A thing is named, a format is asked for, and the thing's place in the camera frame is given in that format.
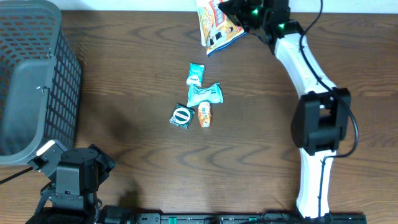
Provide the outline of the yellow chip bag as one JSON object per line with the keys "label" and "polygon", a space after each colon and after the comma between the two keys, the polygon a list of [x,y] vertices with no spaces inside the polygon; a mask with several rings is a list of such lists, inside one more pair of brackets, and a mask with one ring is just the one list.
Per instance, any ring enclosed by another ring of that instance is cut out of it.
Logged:
{"label": "yellow chip bag", "polygon": [[196,9],[201,31],[201,44],[206,47],[209,57],[213,53],[231,45],[246,33],[219,9],[228,0],[196,0]]}

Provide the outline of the teal white small packet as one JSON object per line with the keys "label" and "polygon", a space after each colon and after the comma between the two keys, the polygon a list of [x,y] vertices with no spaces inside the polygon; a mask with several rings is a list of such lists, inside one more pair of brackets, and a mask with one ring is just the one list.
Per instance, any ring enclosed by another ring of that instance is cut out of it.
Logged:
{"label": "teal white small packet", "polygon": [[188,71],[188,77],[186,79],[186,84],[201,87],[203,83],[204,73],[205,73],[204,65],[191,63]]}

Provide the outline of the teal wet wipes pack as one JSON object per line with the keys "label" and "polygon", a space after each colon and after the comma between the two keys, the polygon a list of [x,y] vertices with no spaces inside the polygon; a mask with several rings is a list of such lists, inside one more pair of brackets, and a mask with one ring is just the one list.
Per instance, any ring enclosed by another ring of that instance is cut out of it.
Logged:
{"label": "teal wet wipes pack", "polygon": [[203,101],[213,104],[224,102],[220,83],[214,83],[208,88],[198,88],[195,85],[189,86],[187,106],[198,106]]}

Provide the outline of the orange snack packet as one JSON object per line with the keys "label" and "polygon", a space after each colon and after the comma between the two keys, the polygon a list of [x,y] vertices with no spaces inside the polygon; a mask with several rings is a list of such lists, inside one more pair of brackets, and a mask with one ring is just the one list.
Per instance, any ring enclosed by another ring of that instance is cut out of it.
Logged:
{"label": "orange snack packet", "polygon": [[211,104],[208,101],[202,101],[198,105],[198,119],[201,127],[209,128],[211,124]]}

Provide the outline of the dark green round-logo packet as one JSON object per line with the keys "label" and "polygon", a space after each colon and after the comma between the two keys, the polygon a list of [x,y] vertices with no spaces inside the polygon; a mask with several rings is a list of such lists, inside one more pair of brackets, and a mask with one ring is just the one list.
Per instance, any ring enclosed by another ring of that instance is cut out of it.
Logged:
{"label": "dark green round-logo packet", "polygon": [[184,105],[177,104],[169,119],[169,123],[179,128],[188,129],[194,114],[195,110]]}

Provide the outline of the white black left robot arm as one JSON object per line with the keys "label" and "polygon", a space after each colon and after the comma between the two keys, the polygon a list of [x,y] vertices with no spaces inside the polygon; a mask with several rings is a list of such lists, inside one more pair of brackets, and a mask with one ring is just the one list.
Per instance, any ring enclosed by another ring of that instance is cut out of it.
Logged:
{"label": "white black left robot arm", "polygon": [[97,196],[99,186],[116,163],[94,144],[64,150],[53,144],[28,162],[50,182],[40,191],[40,200],[27,223],[135,223],[127,209],[106,205]]}

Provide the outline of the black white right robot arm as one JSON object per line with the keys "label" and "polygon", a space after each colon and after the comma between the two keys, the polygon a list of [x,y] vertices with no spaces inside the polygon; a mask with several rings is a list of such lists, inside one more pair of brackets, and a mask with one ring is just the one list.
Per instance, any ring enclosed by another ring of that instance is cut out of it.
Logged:
{"label": "black white right robot arm", "polygon": [[328,185],[346,135],[351,96],[323,72],[307,44],[306,30],[291,19],[288,1],[227,1],[219,9],[231,22],[268,45],[298,94],[290,125],[301,157],[295,208],[304,223],[331,223]]}

